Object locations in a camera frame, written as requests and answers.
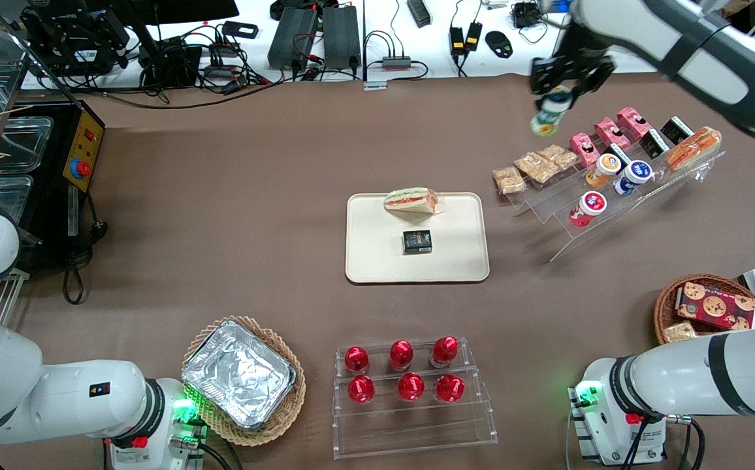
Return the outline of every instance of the beige tray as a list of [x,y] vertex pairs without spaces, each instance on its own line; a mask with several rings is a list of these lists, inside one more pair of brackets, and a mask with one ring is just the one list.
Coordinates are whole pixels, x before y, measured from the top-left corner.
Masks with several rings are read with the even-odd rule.
[[[354,283],[461,283],[488,277],[482,201],[473,193],[442,193],[444,211],[389,212],[386,194],[348,199],[345,276]],[[429,230],[432,252],[404,254],[402,233]]]

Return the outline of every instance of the control panel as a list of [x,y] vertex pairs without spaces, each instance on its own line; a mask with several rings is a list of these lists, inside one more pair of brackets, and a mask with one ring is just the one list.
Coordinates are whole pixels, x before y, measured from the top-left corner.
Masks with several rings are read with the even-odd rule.
[[104,129],[86,111],[82,111],[82,117],[78,120],[76,134],[73,136],[70,153],[67,155],[67,164],[64,166],[64,178],[72,182],[79,190],[88,190],[90,177],[93,175],[93,165],[99,147],[102,146]]

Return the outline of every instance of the green led light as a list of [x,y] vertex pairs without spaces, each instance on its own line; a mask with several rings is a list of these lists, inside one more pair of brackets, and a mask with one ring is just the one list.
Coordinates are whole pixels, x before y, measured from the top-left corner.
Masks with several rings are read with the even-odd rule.
[[191,399],[178,399],[172,406],[172,417],[180,422],[190,422],[198,417],[198,410],[195,410],[195,402]]

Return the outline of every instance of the red ball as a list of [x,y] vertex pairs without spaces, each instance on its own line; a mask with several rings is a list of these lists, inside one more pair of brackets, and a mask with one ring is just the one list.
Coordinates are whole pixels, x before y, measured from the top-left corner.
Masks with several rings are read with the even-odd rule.
[[416,401],[425,393],[425,381],[421,375],[407,372],[398,380],[398,397],[404,401]]
[[432,346],[432,365],[444,367],[458,355],[458,339],[453,336],[445,336]]
[[389,348],[389,365],[395,371],[403,371],[410,366],[411,361],[413,361],[413,346],[410,342],[404,339],[395,341],[395,344]]
[[440,401],[453,403],[464,395],[464,381],[453,374],[445,374],[435,383],[435,396]]
[[348,348],[345,352],[345,368],[353,374],[365,374],[369,367],[369,354],[360,346]]
[[355,403],[368,403],[375,396],[375,386],[372,379],[365,375],[358,375],[348,382],[348,398]]

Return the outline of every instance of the white table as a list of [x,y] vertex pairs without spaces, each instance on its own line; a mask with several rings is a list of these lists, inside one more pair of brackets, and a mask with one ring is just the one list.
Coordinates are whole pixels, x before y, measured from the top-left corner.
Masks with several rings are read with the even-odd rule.
[[[240,15],[229,19],[242,23],[256,24],[259,27],[259,33],[255,39],[237,39],[241,43],[241,48],[247,51],[249,64],[256,72],[269,78],[269,80],[279,80],[281,71],[270,69],[267,63],[267,51],[270,48],[270,43],[278,26],[278,22],[270,18],[269,9],[272,0],[235,0],[235,2],[238,5]],[[359,13],[361,19],[359,23],[361,39],[365,36],[365,32],[362,30],[363,2],[364,0],[353,0],[351,2],[357,8],[357,13]],[[392,33],[389,23],[395,13],[395,1],[366,0],[366,2],[368,2],[366,4],[366,32],[380,29]],[[400,11],[398,12],[398,17],[395,19],[394,26],[396,35],[404,43],[405,53],[412,60],[427,63],[429,66],[427,78],[456,77],[458,71],[450,57],[448,44],[448,29],[450,18],[453,15],[453,11],[455,11],[455,2],[450,0],[430,0],[427,4],[430,8],[432,24],[424,26],[421,29],[413,21],[406,0],[398,0],[398,2],[400,4]],[[479,3],[476,0],[464,0],[464,2],[461,2],[458,6],[455,26],[463,27],[466,32],[478,6]],[[534,57],[549,57],[553,52],[560,32],[559,29],[550,26],[545,36],[542,36],[542,39],[537,44],[528,44],[521,38],[518,31],[511,27],[509,12],[511,12],[510,7],[493,10],[487,10],[483,7],[479,12],[479,21],[483,24],[482,37],[480,38],[481,44],[476,52],[470,54],[464,65],[464,71],[468,75],[472,77],[501,74],[527,75],[530,72],[530,64]],[[563,15],[562,13],[554,13],[550,15],[550,19],[560,22],[563,19]],[[222,24],[223,21],[225,20],[208,22],[208,24],[217,25]],[[164,39],[172,38],[183,35],[202,24],[167,24],[160,27],[160,32]],[[485,35],[492,30],[499,30],[505,33],[509,40],[511,40],[514,54],[509,59],[496,57],[487,44],[485,44]],[[159,36],[157,27],[149,26],[148,31],[150,31],[156,41]],[[536,40],[541,36],[541,32],[541,27],[534,27],[533,29],[524,30],[524,35],[529,39]],[[213,32],[211,29],[205,29],[201,33],[211,37]],[[133,47],[137,43],[136,37],[133,34],[131,36],[129,47]],[[207,39],[198,35],[190,36],[187,38],[187,42],[190,44],[208,44]],[[397,43],[396,45],[398,46],[398,54],[400,54],[400,46]],[[319,40],[315,42],[312,53],[320,57],[324,56],[323,41]],[[369,62],[383,59],[385,54],[386,44],[383,41],[380,39],[369,41],[368,51],[366,52]],[[613,59],[616,60],[617,72],[653,71],[650,65],[627,51],[613,50],[611,54],[613,54]],[[225,62],[238,63],[237,59],[225,59]],[[201,59],[201,68],[207,64],[208,54],[204,51],[204,56]],[[140,72],[142,72],[142,68],[139,67],[136,59],[133,59],[126,69],[115,67],[109,74],[96,77],[96,84],[100,88],[136,87],[138,86]],[[414,76],[420,74],[420,72],[423,72],[423,69],[420,69],[419,66],[408,71],[389,72],[381,69],[379,65],[374,65],[369,70],[368,78],[369,81],[387,80],[388,78]],[[362,70],[357,71],[357,76],[362,77]],[[323,81],[342,80],[351,80],[351,77],[343,74],[325,74],[323,77]],[[82,82],[83,78],[76,77],[76,81]],[[47,87],[52,86],[49,80],[43,80],[43,82]],[[33,75],[29,74],[24,80],[22,88],[40,89],[40,84],[38,84],[38,80]]]

